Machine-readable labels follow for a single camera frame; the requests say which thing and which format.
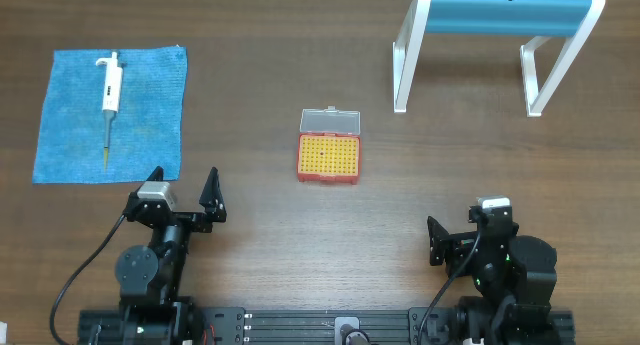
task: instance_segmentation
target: wooden tabletop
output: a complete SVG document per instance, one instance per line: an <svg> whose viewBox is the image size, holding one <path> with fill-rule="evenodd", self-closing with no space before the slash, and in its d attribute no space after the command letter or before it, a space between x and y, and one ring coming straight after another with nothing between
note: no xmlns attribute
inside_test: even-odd
<svg viewBox="0 0 640 345"><path fill-rule="evenodd" d="M189 56L180 209L211 166L229 218L195 235L182 294L202 306L407 309L446 280L427 216L473 230L477 196L512 199L520 233L558 251L552 304L580 344L637 342L640 324L640 4L607 0L541 118L527 118L526 38L427 35L407 114L392 106L391 43L411 0L0 0L0 321L52 343L48 316L137 183L33 185L55 49L179 44ZM537 52L546 76L561 42ZM301 110L361 112L356 186L299 183ZM57 316L113 308L117 256L150 231L125 223ZM441 305L477 295L458 279Z"/></svg>

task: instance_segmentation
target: open box lid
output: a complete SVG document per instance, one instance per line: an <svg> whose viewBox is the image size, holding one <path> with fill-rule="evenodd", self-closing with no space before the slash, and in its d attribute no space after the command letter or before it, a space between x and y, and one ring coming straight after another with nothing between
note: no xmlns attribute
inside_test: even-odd
<svg viewBox="0 0 640 345"><path fill-rule="evenodd" d="M360 135L360 112L340 111L335 106L326 110L304 109L300 132Z"/></svg>

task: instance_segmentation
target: white stand leg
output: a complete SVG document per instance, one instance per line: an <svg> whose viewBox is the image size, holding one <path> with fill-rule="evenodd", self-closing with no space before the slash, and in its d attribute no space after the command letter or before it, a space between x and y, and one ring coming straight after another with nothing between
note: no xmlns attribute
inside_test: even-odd
<svg viewBox="0 0 640 345"><path fill-rule="evenodd" d="M558 60L556 60L547 81L542 86L542 90L538 93L538 78L536 76L536 64L533 53L542 44L549 40L548 37L536 36L526 45L520 47L520 60L522 62L522 81L524 83L524 93L527 102L527 116L538 117L542 115L542 110L547 105L549 98L558 87L560 80L567 73L569 66L578 55L582 45L589 37L591 30L595 26L605 0L591 0L591 8L582 20L578 31L573 37L568 38Z"/></svg>
<svg viewBox="0 0 640 345"><path fill-rule="evenodd" d="M393 111L407 112L407 99L427 27L431 0L413 0L393 43Z"/></svg>

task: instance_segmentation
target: blue bar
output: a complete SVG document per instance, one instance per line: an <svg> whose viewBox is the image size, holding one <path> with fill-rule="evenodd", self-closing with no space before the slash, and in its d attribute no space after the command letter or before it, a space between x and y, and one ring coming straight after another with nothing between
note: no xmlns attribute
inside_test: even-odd
<svg viewBox="0 0 640 345"><path fill-rule="evenodd" d="M428 33L570 37L591 0L431 0Z"/></svg>

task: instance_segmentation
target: blue mat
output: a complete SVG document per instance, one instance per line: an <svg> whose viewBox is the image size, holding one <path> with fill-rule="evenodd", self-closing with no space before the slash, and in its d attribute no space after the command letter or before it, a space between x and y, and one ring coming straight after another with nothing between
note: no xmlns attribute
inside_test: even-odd
<svg viewBox="0 0 640 345"><path fill-rule="evenodd" d="M96 66L96 60L110 56L110 50L55 51L34 183L142 181L158 165L165 180L178 179L186 49L119 50L118 60L126 65L105 171L101 109L106 66Z"/></svg>

